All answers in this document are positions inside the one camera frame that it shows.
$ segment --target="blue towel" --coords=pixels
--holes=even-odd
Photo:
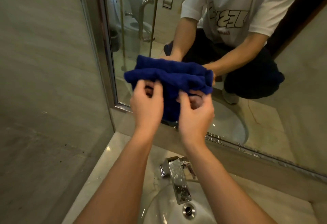
[[[140,79],[161,81],[163,86],[163,120],[175,122],[180,116],[181,105],[176,102],[179,90],[187,92],[200,90],[205,94],[212,93],[214,74],[197,63],[152,59],[139,55],[134,70],[124,73],[125,80],[134,90]]]

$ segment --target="person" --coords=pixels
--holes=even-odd
[[[270,96],[284,75],[264,45],[293,1],[185,0],[163,58],[196,62],[223,76],[230,104]]]
[[[153,87],[153,91],[149,92],[146,86]],[[163,115],[162,92],[158,81],[137,82],[130,101],[135,118],[133,137],[75,224],[137,223],[146,162]],[[202,95],[203,104],[195,110],[191,108],[185,92],[180,92],[179,96],[181,114],[178,131],[217,223],[276,224],[240,188],[206,147],[204,136],[214,117],[211,95]]]

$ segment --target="forearm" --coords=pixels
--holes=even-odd
[[[152,138],[136,132],[75,223],[136,223]]]
[[[189,146],[186,152],[217,221],[224,224],[276,224],[239,187],[204,144]]]
[[[194,43],[197,31],[197,21],[192,18],[181,18],[175,32],[171,57],[176,61],[182,61],[188,50]]]
[[[251,33],[238,47],[228,52],[218,61],[205,65],[216,76],[232,72],[253,60],[263,48],[268,36]]]

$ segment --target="door handle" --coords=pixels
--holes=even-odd
[[[150,38],[143,38],[144,8],[147,4],[154,4],[154,0],[143,0],[140,5],[140,8],[139,8],[139,39],[141,41],[150,42]]]

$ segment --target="glass door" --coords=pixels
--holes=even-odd
[[[156,0],[106,0],[118,101],[132,95],[124,73],[134,69],[138,55],[150,56]]]

